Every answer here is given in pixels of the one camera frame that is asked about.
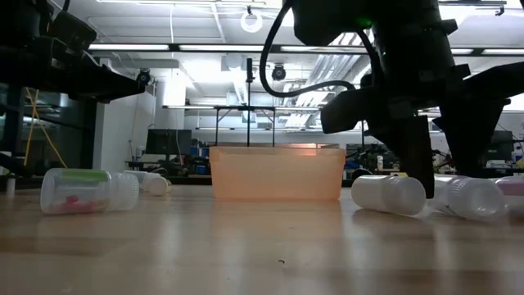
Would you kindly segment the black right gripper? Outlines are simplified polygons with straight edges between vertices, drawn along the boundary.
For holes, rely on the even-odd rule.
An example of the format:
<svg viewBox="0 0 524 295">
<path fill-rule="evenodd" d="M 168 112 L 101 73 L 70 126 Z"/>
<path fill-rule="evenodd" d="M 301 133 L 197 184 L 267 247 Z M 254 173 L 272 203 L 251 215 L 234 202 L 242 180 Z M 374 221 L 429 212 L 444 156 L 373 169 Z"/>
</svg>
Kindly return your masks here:
<svg viewBox="0 0 524 295">
<path fill-rule="evenodd" d="M 366 119 L 367 134 L 386 136 L 384 143 L 400 168 L 417 179 L 426 199 L 434 198 L 435 180 L 428 121 L 418 109 L 439 100 L 445 86 L 463 77 L 455 65 L 449 35 L 454 19 L 377 18 L 371 25 L 375 53 L 373 86 L 384 101 Z M 482 157 L 509 98 L 444 102 L 434 122 L 445 133 L 458 175 L 495 177 Z"/>
</svg>

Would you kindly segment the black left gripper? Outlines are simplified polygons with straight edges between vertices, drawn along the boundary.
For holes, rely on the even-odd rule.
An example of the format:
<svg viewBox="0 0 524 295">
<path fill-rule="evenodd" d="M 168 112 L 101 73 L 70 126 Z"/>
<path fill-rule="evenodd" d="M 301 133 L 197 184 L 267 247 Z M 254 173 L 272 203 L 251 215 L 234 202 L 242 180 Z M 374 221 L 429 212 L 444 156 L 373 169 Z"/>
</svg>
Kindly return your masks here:
<svg viewBox="0 0 524 295">
<path fill-rule="evenodd" d="M 111 102 L 145 92 L 135 79 L 114 72 L 85 51 L 73 52 L 63 43 L 34 40 L 24 46 L 24 86 L 60 90 L 77 98 Z"/>
</svg>

